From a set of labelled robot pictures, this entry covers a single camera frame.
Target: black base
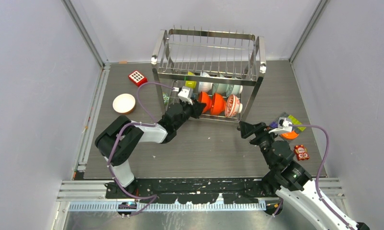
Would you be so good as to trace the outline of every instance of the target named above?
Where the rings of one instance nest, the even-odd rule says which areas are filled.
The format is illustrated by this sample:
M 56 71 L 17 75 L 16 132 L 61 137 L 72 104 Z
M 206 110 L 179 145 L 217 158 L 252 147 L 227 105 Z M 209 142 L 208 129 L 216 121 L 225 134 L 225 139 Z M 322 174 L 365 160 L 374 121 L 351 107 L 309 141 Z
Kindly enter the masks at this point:
M 370 230 L 370 227 L 368 227 L 365 223 L 357 222 L 357 230 Z
M 106 188 L 107 199 L 129 198 L 114 182 L 106 184 Z M 126 190 L 137 196 L 157 194 L 154 203 L 160 204 L 173 204 L 175 200 L 181 204 L 214 203 L 219 193 L 222 193 L 225 204 L 254 204 L 258 203 L 255 197 L 270 197 L 264 192 L 260 178 L 136 179 Z M 271 214 L 275 211 L 276 202 L 278 201 L 267 203 L 267 209 L 270 209 Z

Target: orange plate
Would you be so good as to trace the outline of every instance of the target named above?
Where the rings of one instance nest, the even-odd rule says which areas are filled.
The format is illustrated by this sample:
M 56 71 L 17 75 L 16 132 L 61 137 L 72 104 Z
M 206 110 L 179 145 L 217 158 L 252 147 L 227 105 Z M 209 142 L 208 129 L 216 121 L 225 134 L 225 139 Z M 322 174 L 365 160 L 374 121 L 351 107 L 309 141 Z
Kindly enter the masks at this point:
M 295 133 L 295 131 L 292 131 L 290 133 L 283 133 L 281 136 L 287 140 L 293 140 L 299 136 L 299 134 Z

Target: dish rack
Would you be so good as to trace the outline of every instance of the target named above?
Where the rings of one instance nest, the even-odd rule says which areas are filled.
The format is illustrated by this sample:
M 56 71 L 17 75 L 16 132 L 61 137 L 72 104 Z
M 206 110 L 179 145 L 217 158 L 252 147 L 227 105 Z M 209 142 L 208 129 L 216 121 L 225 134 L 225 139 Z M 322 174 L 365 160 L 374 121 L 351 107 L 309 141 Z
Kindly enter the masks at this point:
M 151 57 L 154 80 L 172 80 L 173 87 L 181 88 L 185 81 L 196 81 L 193 90 L 198 95 L 199 82 L 242 85 L 242 94 L 247 86 L 253 87 L 250 97 L 242 101 L 242 94 L 237 95 L 243 104 L 242 113 L 236 117 L 202 114 L 201 118 L 216 121 L 239 122 L 248 117 L 257 92 L 266 72 L 264 38 L 236 32 L 218 32 L 173 28 L 161 30 Z M 201 76 L 204 71 L 210 76 Z M 162 113 L 168 104 L 178 100 L 177 92 L 169 92 L 169 102 L 164 103 L 162 88 L 157 85 L 157 94 Z

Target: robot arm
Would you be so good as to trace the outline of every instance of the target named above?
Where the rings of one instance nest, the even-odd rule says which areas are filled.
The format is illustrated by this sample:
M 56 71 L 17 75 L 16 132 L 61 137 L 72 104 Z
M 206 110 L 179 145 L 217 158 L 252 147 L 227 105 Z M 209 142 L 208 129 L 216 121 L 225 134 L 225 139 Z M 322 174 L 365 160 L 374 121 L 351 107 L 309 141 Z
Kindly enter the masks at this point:
M 205 103 L 199 103 L 192 98 L 192 90 L 188 87 L 183 87 L 178 97 L 181 99 L 180 103 L 170 104 L 162 119 L 154 126 L 140 124 L 140 126 L 129 126 L 124 130 L 111 160 L 112 170 L 123 187 L 128 187 L 134 180 L 128 158 L 139 142 L 163 144 L 170 142 L 177 135 L 177 130 L 182 124 L 190 117 L 199 118 L 206 106 Z M 109 158 L 117 135 L 128 123 L 136 122 L 121 115 L 96 138 L 95 145 L 106 160 Z
M 261 153 L 270 169 L 263 178 L 263 189 L 268 195 L 277 195 L 290 203 L 318 230 L 369 230 L 364 223 L 347 217 L 320 191 L 319 198 L 315 181 L 297 162 L 293 161 L 294 152 L 286 141 L 275 141 L 277 134 L 290 132 L 287 118 L 280 118 L 278 128 L 271 129 L 265 123 L 251 125 L 240 122 L 241 137 L 255 135 L 250 144 L 260 147 Z

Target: white bowl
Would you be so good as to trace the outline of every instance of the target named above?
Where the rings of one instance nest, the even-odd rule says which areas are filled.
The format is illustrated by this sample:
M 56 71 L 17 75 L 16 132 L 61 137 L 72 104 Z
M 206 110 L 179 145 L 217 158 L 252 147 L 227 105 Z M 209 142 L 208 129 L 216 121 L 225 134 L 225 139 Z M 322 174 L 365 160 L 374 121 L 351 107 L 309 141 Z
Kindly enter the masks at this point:
M 203 77 L 210 77 L 210 75 L 206 72 L 201 72 L 201 76 Z M 198 92 L 209 92 L 211 89 L 212 89 L 212 86 L 213 86 L 213 83 L 211 82 L 203 82 L 203 81 L 200 81 L 199 82 L 199 86 L 198 86 Z
M 225 117 L 234 117 L 241 113 L 243 110 L 243 104 L 235 95 L 230 95 L 226 102 Z
M 221 73 L 219 73 L 218 77 L 224 78 L 224 76 Z M 228 84 L 213 83 L 213 92 L 222 94 L 227 91 L 228 87 L 229 87 Z
M 230 95 L 238 95 L 241 92 L 243 92 L 243 86 L 242 85 L 229 85 L 229 88 L 226 91 L 226 97 Z
M 113 100 L 113 109 L 121 114 L 130 113 L 136 105 L 136 99 L 128 93 L 123 93 Z

